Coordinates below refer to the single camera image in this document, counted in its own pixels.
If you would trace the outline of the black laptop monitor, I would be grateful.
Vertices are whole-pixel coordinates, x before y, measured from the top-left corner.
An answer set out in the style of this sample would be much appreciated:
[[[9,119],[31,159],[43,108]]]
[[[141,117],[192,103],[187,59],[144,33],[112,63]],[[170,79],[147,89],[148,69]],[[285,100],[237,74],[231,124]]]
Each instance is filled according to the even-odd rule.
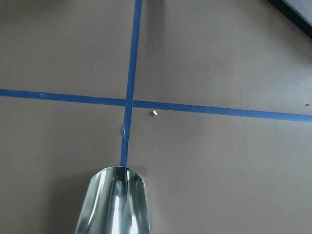
[[[268,0],[309,38],[312,38],[312,0]]]

